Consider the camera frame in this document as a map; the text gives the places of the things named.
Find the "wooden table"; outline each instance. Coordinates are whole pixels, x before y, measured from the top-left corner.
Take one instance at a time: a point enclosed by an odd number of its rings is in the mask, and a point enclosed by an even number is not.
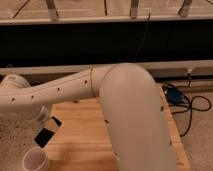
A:
[[[190,171],[176,124],[160,87],[159,91],[179,171]],[[98,99],[57,104],[52,113],[63,125],[45,147],[51,161],[49,171],[118,171]]]

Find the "white cup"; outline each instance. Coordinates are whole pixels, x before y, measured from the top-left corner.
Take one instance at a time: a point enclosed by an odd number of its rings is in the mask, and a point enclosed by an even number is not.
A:
[[[24,155],[22,166],[24,171],[47,171],[49,160],[40,147],[33,147]]]

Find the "black partition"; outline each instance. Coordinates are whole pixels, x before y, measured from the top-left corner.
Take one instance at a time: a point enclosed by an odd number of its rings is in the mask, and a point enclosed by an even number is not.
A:
[[[0,26],[0,67],[213,59],[213,20]]]

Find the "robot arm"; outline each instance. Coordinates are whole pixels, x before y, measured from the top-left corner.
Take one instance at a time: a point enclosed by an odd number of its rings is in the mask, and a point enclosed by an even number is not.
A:
[[[42,105],[99,96],[120,171],[176,171],[169,130],[155,82],[133,64],[89,69],[39,86],[7,76],[0,112],[32,111]]]

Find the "connector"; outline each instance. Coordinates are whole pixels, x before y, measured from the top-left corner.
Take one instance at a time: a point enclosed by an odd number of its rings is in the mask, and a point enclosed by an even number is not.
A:
[[[194,71],[194,68],[187,68],[186,75],[191,75],[191,73]]]

